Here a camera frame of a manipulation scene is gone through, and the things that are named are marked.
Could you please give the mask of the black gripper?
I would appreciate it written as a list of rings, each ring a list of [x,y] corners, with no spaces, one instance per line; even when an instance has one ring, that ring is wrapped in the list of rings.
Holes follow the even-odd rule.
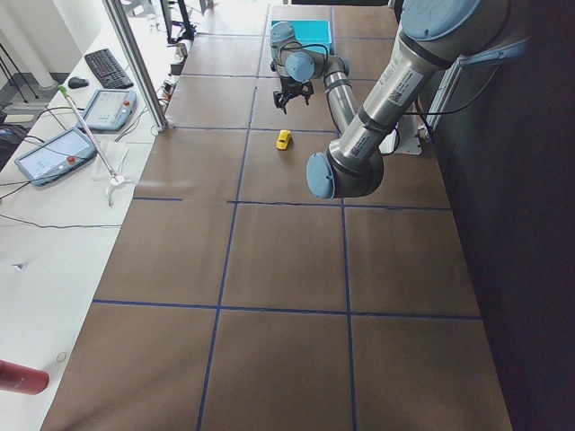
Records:
[[[281,108],[287,115],[286,105],[292,99],[302,96],[305,105],[309,106],[311,96],[314,94],[314,87],[310,81],[298,82],[291,77],[281,75],[279,77],[281,90],[273,92],[273,100],[276,108]]]

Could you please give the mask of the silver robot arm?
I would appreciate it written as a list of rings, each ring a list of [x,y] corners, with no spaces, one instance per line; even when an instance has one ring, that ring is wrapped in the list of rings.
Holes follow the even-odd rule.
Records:
[[[341,57],[320,53],[296,38],[290,22],[270,29],[271,69],[281,89],[274,103],[309,98],[323,79],[333,122],[340,131],[306,166],[308,188],[318,198],[364,197],[384,174],[379,146],[429,79],[455,62],[499,64],[518,57],[528,41],[528,1],[406,1],[389,64],[362,104]]]

